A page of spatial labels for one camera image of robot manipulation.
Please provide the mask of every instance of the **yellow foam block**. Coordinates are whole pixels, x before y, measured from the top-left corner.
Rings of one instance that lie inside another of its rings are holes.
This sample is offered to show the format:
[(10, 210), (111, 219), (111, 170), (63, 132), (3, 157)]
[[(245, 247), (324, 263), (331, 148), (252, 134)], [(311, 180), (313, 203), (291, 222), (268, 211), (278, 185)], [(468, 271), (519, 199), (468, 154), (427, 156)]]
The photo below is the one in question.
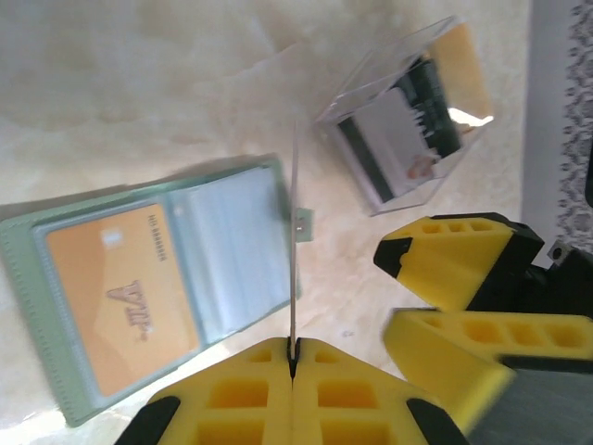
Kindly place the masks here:
[(319, 340), (273, 338), (161, 390), (118, 445), (467, 445), (423, 390)]
[(443, 311), (464, 310), (514, 231), (487, 218), (422, 218), (384, 237), (374, 262)]
[(514, 378), (499, 357), (593, 358), (593, 323), (575, 315), (395, 311), (383, 340), (408, 381), (466, 433)]
[(293, 443), (426, 444), (407, 400), (415, 388), (320, 340), (303, 338), (293, 389)]
[(286, 338), (271, 338), (162, 389), (181, 404), (159, 445), (291, 443)]

